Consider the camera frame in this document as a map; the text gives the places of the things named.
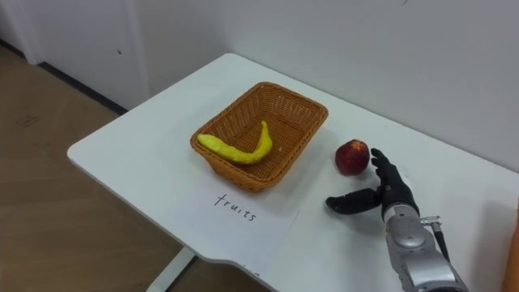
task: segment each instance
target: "floor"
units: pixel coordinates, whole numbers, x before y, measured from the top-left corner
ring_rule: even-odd
[[[116,117],[0,47],[0,291],[145,291],[180,250],[66,158]],[[169,291],[242,290],[266,289],[196,260]]]

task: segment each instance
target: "yellow banana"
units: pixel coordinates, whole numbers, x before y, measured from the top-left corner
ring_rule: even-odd
[[[251,165],[260,161],[272,149],[272,139],[268,135],[267,123],[261,121],[261,135],[259,136],[258,146],[253,153],[243,152],[233,146],[227,145],[224,141],[213,135],[199,134],[198,141],[207,149],[218,154],[226,160],[239,164]]]

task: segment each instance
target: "woven basket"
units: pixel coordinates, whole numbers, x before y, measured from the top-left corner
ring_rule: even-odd
[[[513,234],[501,292],[519,292],[519,216]]]
[[[321,104],[280,85],[262,82],[240,96],[191,137],[191,147],[221,177],[250,192],[281,181],[328,116]],[[261,121],[268,125],[271,152],[254,165],[235,165],[202,146],[198,134],[214,135],[229,145],[253,152],[260,138]]]

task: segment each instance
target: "robotic hand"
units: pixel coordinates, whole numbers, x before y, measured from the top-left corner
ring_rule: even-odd
[[[340,214],[365,212],[382,205],[391,266],[405,292],[468,292],[450,264],[440,217],[420,219],[413,193],[402,181],[396,166],[373,148],[371,163],[376,167],[380,186],[326,199],[326,205]],[[433,234],[425,229],[430,226]],[[436,250],[435,238],[441,253]]]

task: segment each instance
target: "red apple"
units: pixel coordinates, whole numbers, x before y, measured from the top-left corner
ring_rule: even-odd
[[[335,163],[344,175],[361,174],[370,161],[370,149],[361,140],[351,140],[335,152]]]

